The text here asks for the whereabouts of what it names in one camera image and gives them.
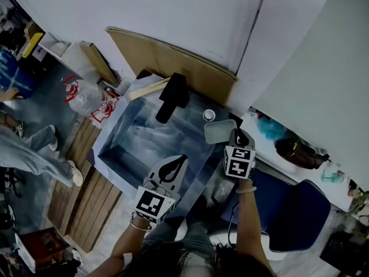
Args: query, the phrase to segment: white box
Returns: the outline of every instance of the white box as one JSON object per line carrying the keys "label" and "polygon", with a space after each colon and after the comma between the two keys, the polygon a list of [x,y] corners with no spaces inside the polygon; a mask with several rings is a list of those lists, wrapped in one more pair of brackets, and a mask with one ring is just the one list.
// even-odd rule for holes
{"label": "white box", "polygon": [[135,212],[140,218],[161,223],[177,206],[178,201],[139,186],[134,199]]}
{"label": "white box", "polygon": [[254,158],[254,150],[226,145],[223,159],[225,174],[229,177],[248,178]]}

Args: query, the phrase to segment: yellow object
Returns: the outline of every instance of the yellow object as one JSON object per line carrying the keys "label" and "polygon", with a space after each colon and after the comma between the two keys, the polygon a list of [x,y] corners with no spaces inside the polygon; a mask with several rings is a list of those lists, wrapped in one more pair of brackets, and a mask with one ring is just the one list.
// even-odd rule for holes
{"label": "yellow object", "polygon": [[31,51],[35,48],[35,46],[38,44],[43,35],[44,35],[43,33],[35,33],[32,36],[31,41],[28,42],[27,46],[24,48],[23,51],[24,58],[27,58],[27,56],[30,55]]}

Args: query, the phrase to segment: black hair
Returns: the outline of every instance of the black hair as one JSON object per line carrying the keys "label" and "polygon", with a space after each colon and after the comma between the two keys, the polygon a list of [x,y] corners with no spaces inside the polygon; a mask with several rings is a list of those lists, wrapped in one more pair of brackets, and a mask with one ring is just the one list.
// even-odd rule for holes
{"label": "black hair", "polygon": [[179,277],[189,253],[180,242],[145,245],[118,276]]}
{"label": "black hair", "polygon": [[214,249],[216,254],[214,270],[217,276],[274,276],[272,272],[255,257],[249,254],[238,253],[234,246],[218,244]]}
{"label": "black hair", "polygon": [[[271,271],[249,254],[240,254],[230,245],[214,247],[216,258],[209,264],[216,277],[273,277]],[[161,276],[180,277],[190,251],[180,242],[157,242],[146,245],[132,262],[118,274],[119,277]]]}

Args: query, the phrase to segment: gray pants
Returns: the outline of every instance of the gray pants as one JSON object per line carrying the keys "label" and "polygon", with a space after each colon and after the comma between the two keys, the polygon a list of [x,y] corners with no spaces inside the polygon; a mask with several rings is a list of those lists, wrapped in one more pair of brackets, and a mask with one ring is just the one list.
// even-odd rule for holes
{"label": "gray pants", "polygon": [[156,242],[180,242],[184,249],[201,256],[209,264],[214,263],[213,245],[206,234],[203,222],[194,222],[188,225],[187,233],[182,240],[174,241],[176,236],[177,229],[166,222],[162,222],[144,239],[144,245],[151,245]]}
{"label": "gray pants", "polygon": [[67,186],[73,185],[71,165],[37,153],[56,141],[50,126],[23,140],[10,129],[0,125],[0,166],[28,171],[35,175],[43,172]]}

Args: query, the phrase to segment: blue floor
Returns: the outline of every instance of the blue floor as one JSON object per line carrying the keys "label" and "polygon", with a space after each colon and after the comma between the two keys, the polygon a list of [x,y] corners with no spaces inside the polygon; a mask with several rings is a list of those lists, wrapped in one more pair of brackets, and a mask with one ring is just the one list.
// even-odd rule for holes
{"label": "blue floor", "polygon": [[[11,114],[13,118],[24,121],[24,136],[29,137],[43,127],[53,124],[57,129],[58,151],[61,151],[65,141],[77,119],[77,113],[72,111],[67,103],[61,78],[71,75],[71,71],[58,63],[53,70],[39,80],[39,86],[32,96],[25,100],[15,100],[1,104],[1,110]],[[55,155],[49,148],[42,149],[45,155]],[[50,185],[47,174],[35,176],[21,172],[26,184],[17,185],[22,198],[17,198],[10,192],[9,199],[17,218],[17,228],[21,234],[38,230],[42,222],[42,214]]]}

